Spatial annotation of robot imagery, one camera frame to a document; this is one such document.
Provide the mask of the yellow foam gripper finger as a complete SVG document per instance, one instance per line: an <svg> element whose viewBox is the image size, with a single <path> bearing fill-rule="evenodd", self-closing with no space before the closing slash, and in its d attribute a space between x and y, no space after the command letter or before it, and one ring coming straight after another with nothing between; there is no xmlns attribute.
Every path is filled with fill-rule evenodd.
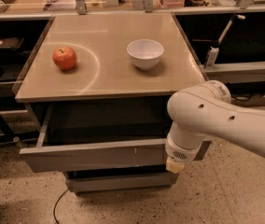
<svg viewBox="0 0 265 224"><path fill-rule="evenodd" d="M176 161L170 157L166 160L166 170L174 174L180 173L184 169L184 164L182 162Z"/></svg>

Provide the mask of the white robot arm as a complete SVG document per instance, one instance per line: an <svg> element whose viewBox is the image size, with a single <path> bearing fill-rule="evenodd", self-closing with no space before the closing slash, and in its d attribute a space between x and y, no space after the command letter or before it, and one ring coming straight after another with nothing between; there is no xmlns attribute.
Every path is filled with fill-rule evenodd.
<svg viewBox="0 0 265 224"><path fill-rule="evenodd" d="M230 91L219 81L174 93L167 112L173 123L165 143L166 169L174 174L195 160L208 135L265 158L265 110L233 105Z"/></svg>

